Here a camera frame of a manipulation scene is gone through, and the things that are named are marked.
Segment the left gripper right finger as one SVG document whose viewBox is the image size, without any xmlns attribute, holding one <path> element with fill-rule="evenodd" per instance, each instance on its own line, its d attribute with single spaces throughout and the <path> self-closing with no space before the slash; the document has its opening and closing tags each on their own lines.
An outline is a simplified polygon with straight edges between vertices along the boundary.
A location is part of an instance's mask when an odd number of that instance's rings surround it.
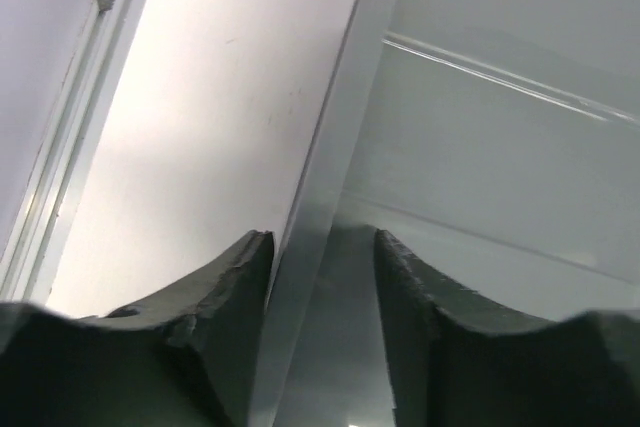
<svg viewBox="0 0 640 427">
<path fill-rule="evenodd" d="M 635 426 L 639 314 L 550 321 L 508 308 L 374 236 L 385 357 L 399 426 Z"/>
</svg>

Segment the grey tray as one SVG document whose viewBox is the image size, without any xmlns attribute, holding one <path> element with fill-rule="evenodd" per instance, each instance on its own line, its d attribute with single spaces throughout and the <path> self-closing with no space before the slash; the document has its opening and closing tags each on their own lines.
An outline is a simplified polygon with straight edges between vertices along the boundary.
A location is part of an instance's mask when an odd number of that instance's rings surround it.
<svg viewBox="0 0 640 427">
<path fill-rule="evenodd" d="M 371 247 L 511 308 L 639 304 L 639 0 L 357 0 L 288 222 L 253 426 L 391 426 Z"/>
</svg>

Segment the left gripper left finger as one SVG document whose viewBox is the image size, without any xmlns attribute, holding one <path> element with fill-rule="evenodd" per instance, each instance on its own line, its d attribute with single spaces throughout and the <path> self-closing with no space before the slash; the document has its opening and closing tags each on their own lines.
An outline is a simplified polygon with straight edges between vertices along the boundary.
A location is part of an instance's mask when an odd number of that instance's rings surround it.
<svg viewBox="0 0 640 427">
<path fill-rule="evenodd" d="M 274 257 L 249 231 L 106 316 L 1 306 L 5 426 L 244 426 Z"/>
</svg>

